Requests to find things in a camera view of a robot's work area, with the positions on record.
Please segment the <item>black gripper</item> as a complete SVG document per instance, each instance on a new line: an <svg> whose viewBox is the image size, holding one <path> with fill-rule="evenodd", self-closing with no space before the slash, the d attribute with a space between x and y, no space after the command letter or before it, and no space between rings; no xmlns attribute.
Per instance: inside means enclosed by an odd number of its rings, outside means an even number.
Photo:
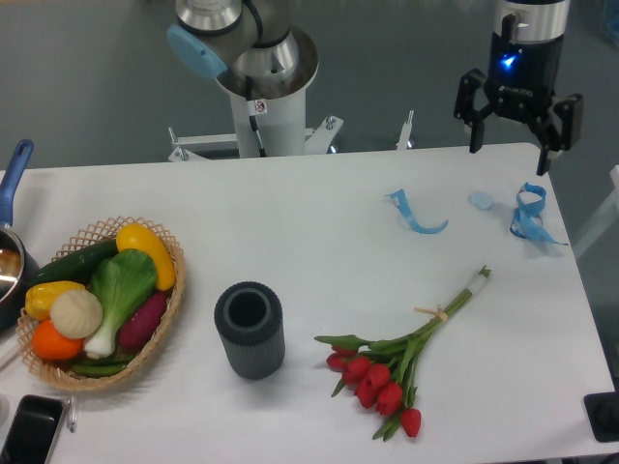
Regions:
<svg viewBox="0 0 619 464"><path fill-rule="evenodd" d="M538 176L580 139L583 96L553 97L566 25L565 1L497 3L487 77L473 69L460 78L457 90L454 116L470 129L470 153L483 147L484 119L493 112L520 123L532 120L540 142ZM476 109L480 89L487 104Z"/></svg>

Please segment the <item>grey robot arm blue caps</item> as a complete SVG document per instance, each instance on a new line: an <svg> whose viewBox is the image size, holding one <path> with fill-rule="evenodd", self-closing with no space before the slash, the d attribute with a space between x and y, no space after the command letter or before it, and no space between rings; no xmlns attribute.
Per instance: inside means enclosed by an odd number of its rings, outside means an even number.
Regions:
<svg viewBox="0 0 619 464"><path fill-rule="evenodd" d="M454 114L470 133L469 149L484 143L495 115L525 125L537 138L537 171L580 138L584 100L560 98L554 86L570 5L566 1L500 1L486 71L459 81ZM318 70L314 42L290 21L285 1L179 1L166 33L178 59L213 79L229 96L243 158L326 152L340 122L306 127L306 91Z"/></svg>

